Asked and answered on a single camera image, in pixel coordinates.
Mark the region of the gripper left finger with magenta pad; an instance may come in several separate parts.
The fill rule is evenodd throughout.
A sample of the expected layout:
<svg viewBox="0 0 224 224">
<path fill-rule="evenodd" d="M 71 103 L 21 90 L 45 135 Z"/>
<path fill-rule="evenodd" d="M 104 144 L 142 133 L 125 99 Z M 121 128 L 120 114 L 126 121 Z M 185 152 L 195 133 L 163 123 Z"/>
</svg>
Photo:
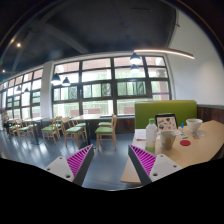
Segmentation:
<svg viewBox="0 0 224 224">
<path fill-rule="evenodd" d="M 45 170 L 81 186 L 93 156 L 93 145 L 88 145 L 67 158 L 59 156 Z"/>
</svg>

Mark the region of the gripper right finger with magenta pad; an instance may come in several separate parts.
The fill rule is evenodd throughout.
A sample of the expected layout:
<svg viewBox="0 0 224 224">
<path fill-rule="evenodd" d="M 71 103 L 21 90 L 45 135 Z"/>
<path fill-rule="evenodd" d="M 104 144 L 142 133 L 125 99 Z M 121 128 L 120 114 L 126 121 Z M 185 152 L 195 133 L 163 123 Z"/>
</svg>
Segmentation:
<svg viewBox="0 0 224 224">
<path fill-rule="evenodd" d="M 128 155 L 143 185 L 157 181 L 182 169 L 165 154 L 154 155 L 137 146 L 128 147 Z"/>
</svg>

